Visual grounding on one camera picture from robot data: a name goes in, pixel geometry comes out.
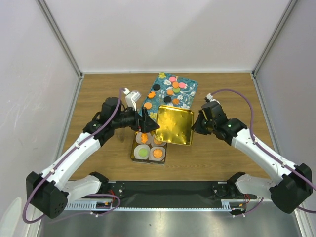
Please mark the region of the green sandwich cookie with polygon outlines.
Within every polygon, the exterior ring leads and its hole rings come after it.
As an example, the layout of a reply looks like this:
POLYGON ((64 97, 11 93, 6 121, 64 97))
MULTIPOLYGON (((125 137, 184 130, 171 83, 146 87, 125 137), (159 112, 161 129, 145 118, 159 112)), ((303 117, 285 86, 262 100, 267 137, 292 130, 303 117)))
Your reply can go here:
POLYGON ((149 153, 148 153, 148 151, 146 149, 140 149, 139 152, 138 152, 139 158, 147 159, 148 154, 149 153))

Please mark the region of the tan embossed sandwich biscuit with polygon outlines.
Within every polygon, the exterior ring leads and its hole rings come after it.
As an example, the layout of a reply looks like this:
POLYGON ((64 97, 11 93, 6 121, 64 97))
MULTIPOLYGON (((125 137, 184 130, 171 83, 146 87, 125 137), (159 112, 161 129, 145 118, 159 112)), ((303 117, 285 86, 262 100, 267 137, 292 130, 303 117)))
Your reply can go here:
POLYGON ((155 143, 156 145, 161 145, 161 144, 163 144, 163 142, 158 141, 158 140, 154 140, 154 143, 155 143))

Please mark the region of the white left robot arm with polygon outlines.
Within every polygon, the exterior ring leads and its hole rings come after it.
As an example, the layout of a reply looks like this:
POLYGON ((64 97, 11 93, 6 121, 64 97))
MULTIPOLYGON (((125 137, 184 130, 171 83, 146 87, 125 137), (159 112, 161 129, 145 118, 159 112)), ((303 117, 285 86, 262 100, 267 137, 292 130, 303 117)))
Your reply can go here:
POLYGON ((92 154, 114 136, 116 129, 129 127, 134 131, 149 133, 159 128, 145 107, 141 114, 133 107, 121 107, 120 98, 107 98, 101 111, 87 123, 78 139, 58 160, 41 173, 31 172, 27 176, 27 202, 22 214, 24 222, 33 223, 26 217, 30 204, 53 219, 62 213, 68 203, 89 195, 103 198, 108 194, 108 180, 98 172, 92 172, 77 181, 69 179, 92 154))

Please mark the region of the gold tin lid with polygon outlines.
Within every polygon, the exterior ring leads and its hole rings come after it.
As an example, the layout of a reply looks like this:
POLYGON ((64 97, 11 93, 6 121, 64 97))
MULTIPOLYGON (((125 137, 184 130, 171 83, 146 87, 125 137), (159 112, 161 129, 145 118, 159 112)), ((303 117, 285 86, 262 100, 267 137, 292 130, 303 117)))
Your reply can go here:
POLYGON ((158 108, 155 139, 175 145, 190 146, 193 141, 194 112, 188 109, 161 105, 158 108))

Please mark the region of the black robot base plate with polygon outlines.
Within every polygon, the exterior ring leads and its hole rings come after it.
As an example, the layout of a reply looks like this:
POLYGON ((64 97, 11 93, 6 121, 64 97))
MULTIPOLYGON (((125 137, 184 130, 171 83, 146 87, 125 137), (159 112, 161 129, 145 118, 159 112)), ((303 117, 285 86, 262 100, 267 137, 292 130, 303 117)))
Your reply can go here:
POLYGON ((121 201, 245 200, 226 181, 110 181, 108 189, 121 201))

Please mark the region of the orange fish shaped cookie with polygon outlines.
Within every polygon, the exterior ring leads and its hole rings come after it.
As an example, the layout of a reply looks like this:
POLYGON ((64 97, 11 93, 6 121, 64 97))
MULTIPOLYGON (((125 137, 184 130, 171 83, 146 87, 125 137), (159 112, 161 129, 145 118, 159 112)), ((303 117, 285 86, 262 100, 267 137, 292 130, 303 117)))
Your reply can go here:
POLYGON ((148 142, 148 135, 147 133, 142 133, 141 134, 141 143, 146 144, 148 142))

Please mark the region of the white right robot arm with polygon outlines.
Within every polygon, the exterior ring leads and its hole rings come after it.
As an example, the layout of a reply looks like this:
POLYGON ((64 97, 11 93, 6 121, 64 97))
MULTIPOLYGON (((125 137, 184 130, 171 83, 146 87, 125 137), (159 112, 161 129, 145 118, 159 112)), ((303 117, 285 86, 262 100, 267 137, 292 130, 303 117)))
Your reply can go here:
POLYGON ((270 199, 284 213, 292 213, 313 193, 312 170, 297 165, 266 146, 239 119, 228 119, 222 106, 211 101, 202 105, 192 130, 217 139, 243 152, 268 174, 268 179, 239 172, 227 186, 228 195, 239 198, 253 194, 270 199))

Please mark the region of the tan round biscuit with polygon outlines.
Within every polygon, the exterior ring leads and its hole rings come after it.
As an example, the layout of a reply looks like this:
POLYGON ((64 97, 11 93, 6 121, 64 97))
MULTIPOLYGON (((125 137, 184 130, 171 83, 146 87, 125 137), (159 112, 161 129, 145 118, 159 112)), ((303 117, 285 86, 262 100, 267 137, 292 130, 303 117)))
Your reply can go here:
POLYGON ((160 159, 160 158, 162 158, 162 156, 163 156, 163 151, 160 150, 160 149, 155 149, 155 150, 153 151, 153 156, 154 156, 154 158, 156 158, 156 159, 160 159))
POLYGON ((146 103, 144 104, 144 107, 149 110, 149 109, 151 109, 151 108, 153 107, 153 105, 152 105, 151 102, 146 102, 146 103))

